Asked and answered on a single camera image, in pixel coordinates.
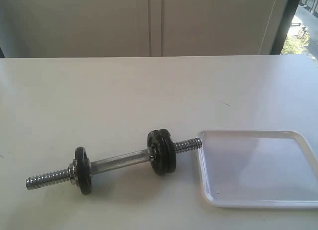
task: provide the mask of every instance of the cabinet door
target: cabinet door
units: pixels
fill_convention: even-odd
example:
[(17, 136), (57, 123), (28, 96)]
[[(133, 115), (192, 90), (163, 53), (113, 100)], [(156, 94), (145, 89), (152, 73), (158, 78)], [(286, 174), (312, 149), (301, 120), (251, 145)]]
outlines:
[(269, 54), (286, 1), (160, 0), (161, 54)]
[(150, 55), (148, 0), (1, 0), (1, 11), (6, 57)]

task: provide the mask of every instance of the foliage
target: foliage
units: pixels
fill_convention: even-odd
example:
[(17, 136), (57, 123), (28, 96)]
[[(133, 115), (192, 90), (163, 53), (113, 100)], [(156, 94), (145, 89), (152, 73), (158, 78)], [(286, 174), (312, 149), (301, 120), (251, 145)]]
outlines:
[(281, 54), (301, 54), (307, 45), (309, 45), (309, 33), (306, 29), (301, 29), (298, 35), (286, 37)]

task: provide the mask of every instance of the black weight plate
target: black weight plate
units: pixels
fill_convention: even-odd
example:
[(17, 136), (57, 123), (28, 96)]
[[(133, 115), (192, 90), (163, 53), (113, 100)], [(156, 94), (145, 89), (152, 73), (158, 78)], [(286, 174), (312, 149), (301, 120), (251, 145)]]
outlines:
[(91, 193), (91, 177), (88, 159), (84, 147), (76, 148), (75, 160), (80, 191), (83, 195), (88, 195)]
[(155, 173), (164, 175), (168, 170), (168, 152), (164, 140), (158, 130), (149, 132), (147, 138), (147, 146), (156, 150), (154, 152), (155, 159), (151, 162), (151, 166)]
[(175, 154), (174, 144), (171, 140), (170, 133), (167, 129), (160, 129), (163, 140), (167, 147), (168, 153), (168, 170), (167, 173), (173, 173), (177, 167), (177, 158)]

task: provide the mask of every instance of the metal bar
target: metal bar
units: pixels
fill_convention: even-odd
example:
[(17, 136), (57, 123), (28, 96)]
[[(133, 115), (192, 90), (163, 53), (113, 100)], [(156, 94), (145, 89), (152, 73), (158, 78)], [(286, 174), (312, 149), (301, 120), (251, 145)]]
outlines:
[(126, 166), (150, 161), (148, 149), (123, 154), (108, 159), (101, 159), (91, 163), (91, 174), (99, 174), (113, 169), (119, 169)]

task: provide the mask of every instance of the table surface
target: table surface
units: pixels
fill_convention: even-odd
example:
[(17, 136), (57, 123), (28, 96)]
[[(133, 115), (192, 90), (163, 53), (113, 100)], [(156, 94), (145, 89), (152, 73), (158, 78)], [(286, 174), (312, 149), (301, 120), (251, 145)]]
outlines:
[(205, 202), (195, 153), (174, 174), (149, 163), (28, 191), (25, 179), (180, 141), (210, 129), (289, 129), (318, 156), (318, 70), (305, 56), (0, 60), (0, 229), (317, 229), (315, 210), (220, 209)]

